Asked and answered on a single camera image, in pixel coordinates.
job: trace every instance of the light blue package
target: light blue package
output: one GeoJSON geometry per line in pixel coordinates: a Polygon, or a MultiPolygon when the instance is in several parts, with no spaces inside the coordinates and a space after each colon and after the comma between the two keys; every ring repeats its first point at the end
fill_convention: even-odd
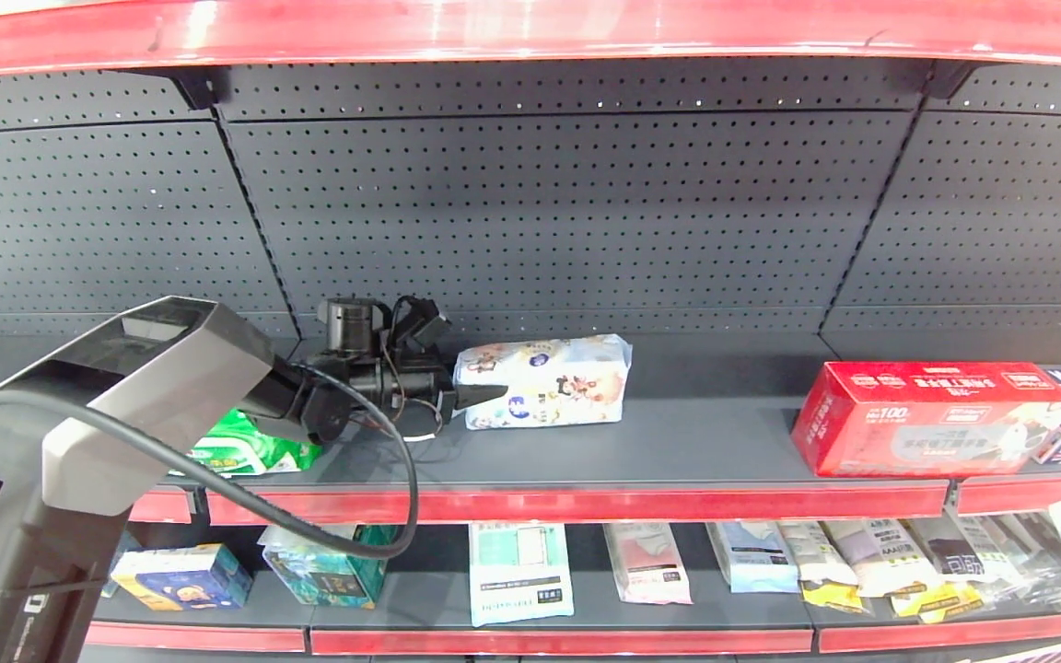
{"type": "Polygon", "coordinates": [[[797,565],[776,523],[730,520],[708,523],[707,533],[731,593],[800,593],[797,565]]]}

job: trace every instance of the red box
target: red box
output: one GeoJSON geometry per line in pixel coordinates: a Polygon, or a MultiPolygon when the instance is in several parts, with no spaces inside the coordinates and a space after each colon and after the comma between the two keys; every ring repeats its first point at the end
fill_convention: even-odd
{"type": "Polygon", "coordinates": [[[831,361],[793,440],[821,477],[968,477],[1013,474],[1060,424],[1032,364],[831,361]]]}

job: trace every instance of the red shelf top trim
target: red shelf top trim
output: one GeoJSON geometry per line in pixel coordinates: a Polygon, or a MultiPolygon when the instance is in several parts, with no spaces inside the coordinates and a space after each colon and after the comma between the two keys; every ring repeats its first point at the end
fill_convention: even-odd
{"type": "MultiPolygon", "coordinates": [[[[545,520],[559,523],[605,523],[608,520],[833,520],[834,518],[926,518],[942,512],[947,483],[902,485],[804,484],[764,485],[729,490],[423,490],[420,522],[468,523],[481,520],[545,520]]],[[[408,495],[394,491],[258,491],[307,520],[341,523],[401,523],[408,495]]],[[[220,495],[209,494],[215,525],[262,524],[255,516],[220,495]]]]}
{"type": "Polygon", "coordinates": [[[152,646],[208,651],[306,651],[303,629],[241,629],[234,626],[131,625],[93,622],[89,645],[152,646]]]}
{"type": "Polygon", "coordinates": [[[799,653],[813,630],[771,631],[311,631],[313,653],[329,656],[690,656],[799,653]]]}
{"type": "Polygon", "coordinates": [[[1061,0],[138,0],[0,17],[0,74],[666,55],[892,55],[1061,65],[1061,0]]]}
{"type": "Polygon", "coordinates": [[[1061,636],[1061,614],[949,625],[848,626],[821,629],[821,653],[917,649],[927,646],[989,645],[1019,639],[1061,636]]]}
{"type": "Polygon", "coordinates": [[[1061,471],[966,478],[957,499],[961,514],[1042,511],[1061,500],[1061,471]]]}

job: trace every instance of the blue product box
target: blue product box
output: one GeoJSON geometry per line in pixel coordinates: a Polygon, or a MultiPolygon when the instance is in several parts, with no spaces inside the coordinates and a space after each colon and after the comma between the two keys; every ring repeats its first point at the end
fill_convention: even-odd
{"type": "Polygon", "coordinates": [[[152,610],[243,608],[253,587],[223,544],[132,551],[110,576],[152,610]]]}
{"type": "MultiPolygon", "coordinates": [[[[396,525],[331,525],[325,531],[369,545],[387,544],[396,525]]],[[[384,559],[349,557],[269,525],[261,536],[262,557],[300,604],[343,605],[371,610],[383,591],[384,559]]]]}

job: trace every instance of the upper shelf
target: upper shelf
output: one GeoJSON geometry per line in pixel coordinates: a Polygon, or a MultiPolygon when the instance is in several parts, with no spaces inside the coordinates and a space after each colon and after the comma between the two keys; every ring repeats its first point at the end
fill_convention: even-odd
{"type": "Polygon", "coordinates": [[[0,16],[0,74],[664,55],[898,55],[1061,65],[1061,0],[136,0],[0,16]]]}

